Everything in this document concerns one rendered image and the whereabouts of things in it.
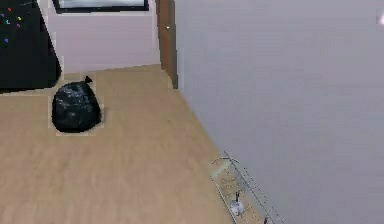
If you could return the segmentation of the brown wooden room door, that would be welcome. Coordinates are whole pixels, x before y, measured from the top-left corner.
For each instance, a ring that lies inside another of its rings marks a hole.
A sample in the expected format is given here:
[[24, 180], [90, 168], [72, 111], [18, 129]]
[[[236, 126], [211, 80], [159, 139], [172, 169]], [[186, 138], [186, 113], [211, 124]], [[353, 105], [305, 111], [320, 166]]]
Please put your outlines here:
[[155, 0], [161, 68], [178, 88], [175, 1]]

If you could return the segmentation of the small grey round object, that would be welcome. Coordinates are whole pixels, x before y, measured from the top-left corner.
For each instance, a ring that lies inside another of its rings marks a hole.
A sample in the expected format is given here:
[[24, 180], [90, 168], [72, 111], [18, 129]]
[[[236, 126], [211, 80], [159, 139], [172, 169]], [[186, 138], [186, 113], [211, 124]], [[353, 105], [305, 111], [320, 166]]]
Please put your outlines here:
[[230, 203], [230, 210], [235, 216], [239, 216], [244, 212], [244, 206], [239, 199], [239, 195], [240, 195], [240, 193], [237, 192], [235, 199], [232, 200]]

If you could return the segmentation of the black rubbish bag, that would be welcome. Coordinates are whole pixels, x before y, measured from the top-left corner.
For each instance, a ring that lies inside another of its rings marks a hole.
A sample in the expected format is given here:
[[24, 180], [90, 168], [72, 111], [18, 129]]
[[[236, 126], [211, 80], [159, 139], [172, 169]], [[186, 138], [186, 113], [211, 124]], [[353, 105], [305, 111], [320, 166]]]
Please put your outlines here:
[[81, 81], [60, 87], [52, 99], [51, 120], [63, 133], [82, 133], [101, 123], [102, 112], [97, 97], [90, 87], [93, 80], [86, 76]]

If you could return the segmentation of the black framed window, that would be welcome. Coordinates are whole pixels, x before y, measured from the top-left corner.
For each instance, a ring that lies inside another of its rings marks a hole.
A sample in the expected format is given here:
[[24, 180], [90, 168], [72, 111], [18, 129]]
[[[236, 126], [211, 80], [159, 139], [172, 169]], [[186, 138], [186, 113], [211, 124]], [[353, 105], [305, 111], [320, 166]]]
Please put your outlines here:
[[148, 11], [149, 0], [52, 0], [57, 13]]

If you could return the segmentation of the black fridge with magnets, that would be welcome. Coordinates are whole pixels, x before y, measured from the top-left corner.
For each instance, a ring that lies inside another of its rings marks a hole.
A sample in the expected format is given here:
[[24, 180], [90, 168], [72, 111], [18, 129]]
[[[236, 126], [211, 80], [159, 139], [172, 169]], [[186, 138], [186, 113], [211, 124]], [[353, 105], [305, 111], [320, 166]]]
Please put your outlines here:
[[37, 0], [0, 0], [0, 93], [52, 88], [61, 72]]

